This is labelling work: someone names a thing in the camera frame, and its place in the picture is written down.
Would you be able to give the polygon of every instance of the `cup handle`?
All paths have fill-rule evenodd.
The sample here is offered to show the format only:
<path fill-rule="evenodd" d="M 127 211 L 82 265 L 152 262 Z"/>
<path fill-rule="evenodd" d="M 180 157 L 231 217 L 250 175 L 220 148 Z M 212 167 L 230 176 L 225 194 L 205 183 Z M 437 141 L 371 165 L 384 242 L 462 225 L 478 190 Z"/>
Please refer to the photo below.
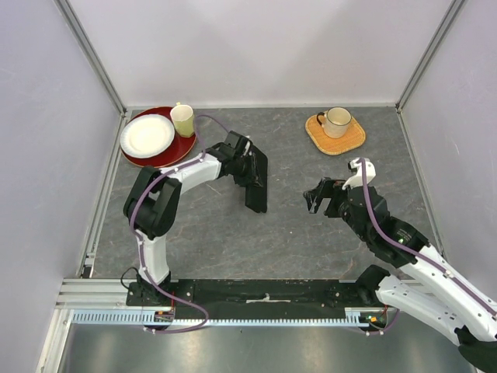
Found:
<path fill-rule="evenodd" d="M 321 125 L 321 126 L 322 126 L 322 125 L 323 125 L 323 122 L 321 122 L 321 121 L 319 120 L 319 116 L 320 116 L 320 115 L 322 115 L 323 117 L 325 117 L 325 115 L 326 115 L 326 114 L 325 114 L 325 112 L 324 112 L 324 111 L 320 111 L 319 113 L 317 113 L 317 114 L 316 114 L 316 120 L 318 121 L 319 125 Z"/>

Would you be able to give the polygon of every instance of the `mug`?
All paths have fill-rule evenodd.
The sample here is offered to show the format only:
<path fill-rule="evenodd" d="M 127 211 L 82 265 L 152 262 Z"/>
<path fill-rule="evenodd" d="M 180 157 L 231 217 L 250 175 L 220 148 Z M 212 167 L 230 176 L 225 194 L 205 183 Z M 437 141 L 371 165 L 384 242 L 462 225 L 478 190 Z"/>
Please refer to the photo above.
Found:
<path fill-rule="evenodd" d="M 319 120 L 319 116 L 321 115 L 326 118 L 324 122 Z M 340 138 L 347 132 L 352 121 L 352 114 L 342 107 L 332 107 L 326 112 L 322 111 L 318 113 L 316 119 L 328 137 Z"/>
<path fill-rule="evenodd" d="M 171 109 L 171 119 L 174 123 L 174 128 L 178 132 L 179 136 L 184 138 L 189 138 L 193 135 L 193 109 L 189 105 L 182 105 L 177 103 Z"/>

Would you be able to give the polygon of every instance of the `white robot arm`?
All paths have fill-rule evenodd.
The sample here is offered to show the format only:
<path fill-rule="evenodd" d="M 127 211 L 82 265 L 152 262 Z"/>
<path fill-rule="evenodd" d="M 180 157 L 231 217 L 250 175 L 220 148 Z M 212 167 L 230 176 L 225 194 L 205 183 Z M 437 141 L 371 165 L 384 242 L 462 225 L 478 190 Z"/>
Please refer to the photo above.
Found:
<path fill-rule="evenodd" d="M 154 180 L 160 179 L 134 216 L 134 229 L 142 248 L 141 277 L 149 281 L 146 270 L 156 284 L 169 281 L 166 233 L 175 220 L 183 193 L 206 181 L 232 175 L 237 185 L 245 187 L 245 206 L 266 212 L 267 166 L 267 157 L 247 137 L 231 131 L 223 143 L 187 162 L 162 169 L 144 167 L 124 205 L 124 214 L 131 220 L 142 194 Z"/>
<path fill-rule="evenodd" d="M 475 367 L 497 371 L 497 303 L 459 274 L 410 224 L 390 216 L 386 200 L 368 183 L 375 177 L 369 159 L 349 163 L 348 180 L 323 178 L 304 193 L 311 213 L 331 198 L 325 216 L 341 218 L 375 256 L 423 284 L 423 294 L 378 267 L 357 280 L 366 303 L 380 301 L 438 330 Z"/>

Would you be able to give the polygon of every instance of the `cork coaster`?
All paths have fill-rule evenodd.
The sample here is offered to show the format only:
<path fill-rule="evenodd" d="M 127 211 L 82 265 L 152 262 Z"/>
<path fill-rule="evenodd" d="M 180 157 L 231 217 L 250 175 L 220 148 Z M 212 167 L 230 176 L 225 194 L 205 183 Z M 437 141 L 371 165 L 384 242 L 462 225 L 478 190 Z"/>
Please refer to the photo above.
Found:
<path fill-rule="evenodd" d="M 349 129 L 340 138 L 330 138 L 327 136 L 315 115 L 305 122 L 305 130 L 318 149 L 328 155 L 338 155 L 348 152 L 349 150 L 360 147 L 366 140 L 366 132 L 364 132 L 364 129 L 357 123 L 354 117 L 352 117 Z"/>

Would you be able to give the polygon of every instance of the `white plate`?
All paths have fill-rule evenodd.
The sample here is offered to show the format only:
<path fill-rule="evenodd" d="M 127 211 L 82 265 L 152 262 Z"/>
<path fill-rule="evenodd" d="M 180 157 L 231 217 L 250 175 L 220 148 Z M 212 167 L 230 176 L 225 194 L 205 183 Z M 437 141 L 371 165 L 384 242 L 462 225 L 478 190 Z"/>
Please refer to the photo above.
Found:
<path fill-rule="evenodd" d="M 132 120 L 121 132 L 121 148 L 135 158 L 150 158 L 162 153 L 174 139 L 171 121 L 158 114 Z"/>

